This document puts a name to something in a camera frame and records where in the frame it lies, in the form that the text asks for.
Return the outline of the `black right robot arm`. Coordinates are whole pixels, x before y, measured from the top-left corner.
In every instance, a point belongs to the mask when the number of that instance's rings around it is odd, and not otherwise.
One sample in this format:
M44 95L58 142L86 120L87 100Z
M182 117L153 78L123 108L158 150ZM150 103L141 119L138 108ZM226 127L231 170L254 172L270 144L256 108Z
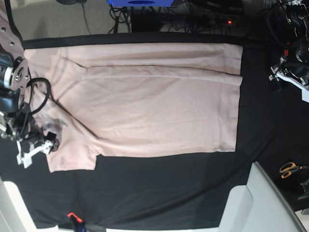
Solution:
M26 90L33 93L37 82L46 85L45 99L36 109L25 101ZM48 155L57 150L56 134L35 125L33 115L47 103L51 94L50 82L45 78L31 78L28 60L24 57L23 39L17 30L8 0L0 2L0 137L16 142L17 163L28 168L32 158L42 152Z

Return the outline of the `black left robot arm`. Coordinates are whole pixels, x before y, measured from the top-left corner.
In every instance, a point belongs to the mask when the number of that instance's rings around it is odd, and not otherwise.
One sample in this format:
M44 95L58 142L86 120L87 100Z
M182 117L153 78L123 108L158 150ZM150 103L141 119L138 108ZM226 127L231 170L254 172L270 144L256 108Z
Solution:
M274 11L283 8L288 24L294 29L297 41L283 43L271 27ZM284 48L278 64L270 67L269 80L278 89L288 82L301 90L302 101L309 101L309 2L307 0L279 0L268 11L267 28L275 41Z

